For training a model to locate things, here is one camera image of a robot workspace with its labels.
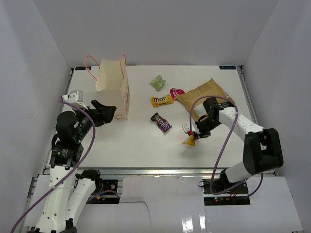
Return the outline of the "yellow snack bar packet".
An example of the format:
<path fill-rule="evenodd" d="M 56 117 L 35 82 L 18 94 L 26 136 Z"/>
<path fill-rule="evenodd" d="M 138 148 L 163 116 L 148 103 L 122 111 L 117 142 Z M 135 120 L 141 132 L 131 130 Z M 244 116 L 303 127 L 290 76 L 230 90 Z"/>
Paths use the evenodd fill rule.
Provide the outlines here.
<path fill-rule="evenodd" d="M 194 135 L 190 135 L 182 144 L 195 147 Z"/>

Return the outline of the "brown purple M&M's packet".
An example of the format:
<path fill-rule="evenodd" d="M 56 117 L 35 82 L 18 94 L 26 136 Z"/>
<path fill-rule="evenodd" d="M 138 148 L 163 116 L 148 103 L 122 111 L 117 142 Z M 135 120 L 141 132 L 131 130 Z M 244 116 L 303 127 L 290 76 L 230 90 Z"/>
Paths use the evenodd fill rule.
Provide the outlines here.
<path fill-rule="evenodd" d="M 159 113 L 155 113 L 154 115 L 152 115 L 151 117 L 151 121 L 155 122 L 156 125 L 165 133 L 167 132 L 172 125 L 163 117 L 160 116 Z"/>

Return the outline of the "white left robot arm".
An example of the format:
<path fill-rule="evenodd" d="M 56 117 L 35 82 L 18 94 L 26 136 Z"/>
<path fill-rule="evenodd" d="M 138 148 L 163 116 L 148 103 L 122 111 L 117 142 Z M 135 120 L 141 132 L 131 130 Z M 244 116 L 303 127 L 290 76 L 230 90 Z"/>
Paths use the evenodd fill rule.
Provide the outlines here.
<path fill-rule="evenodd" d="M 56 118 L 56 135 L 52 140 L 48 191 L 36 203 L 45 201 L 40 219 L 33 233 L 75 233 L 80 214 L 91 194 L 102 190 L 100 172 L 89 169 L 77 174 L 76 170 L 90 149 L 84 150 L 82 140 L 90 130 L 110 123 L 115 106 L 105 106 L 92 100 L 93 108 L 65 100 L 61 103 L 72 108 Z"/>

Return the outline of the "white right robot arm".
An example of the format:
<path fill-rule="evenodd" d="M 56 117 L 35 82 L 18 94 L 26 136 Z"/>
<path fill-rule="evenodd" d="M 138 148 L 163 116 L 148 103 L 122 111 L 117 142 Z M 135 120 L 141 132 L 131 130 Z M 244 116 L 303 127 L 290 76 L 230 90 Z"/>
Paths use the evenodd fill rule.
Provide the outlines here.
<path fill-rule="evenodd" d="M 279 133 L 274 128 L 264 128 L 239 113 L 236 104 L 217 96 L 204 96 L 205 114 L 196 122 L 196 130 L 190 130 L 190 139 L 195 142 L 210 136 L 210 132 L 220 125 L 230 131 L 216 159 L 213 171 L 218 164 L 232 134 L 243 142 L 242 160 L 236 165 L 224 169 L 218 179 L 211 178 L 209 190 L 213 195 L 232 193 L 238 185 L 248 178 L 284 165 Z"/>

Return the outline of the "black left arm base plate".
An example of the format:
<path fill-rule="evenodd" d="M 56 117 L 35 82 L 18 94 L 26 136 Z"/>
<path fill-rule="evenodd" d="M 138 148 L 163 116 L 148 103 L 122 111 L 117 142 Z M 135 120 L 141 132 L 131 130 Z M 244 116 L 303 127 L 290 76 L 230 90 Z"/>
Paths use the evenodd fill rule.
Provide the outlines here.
<path fill-rule="evenodd" d="M 121 198 L 117 188 L 117 180 L 83 178 L 76 179 L 73 193 L 77 196 L 84 196 L 87 204 L 117 204 Z"/>

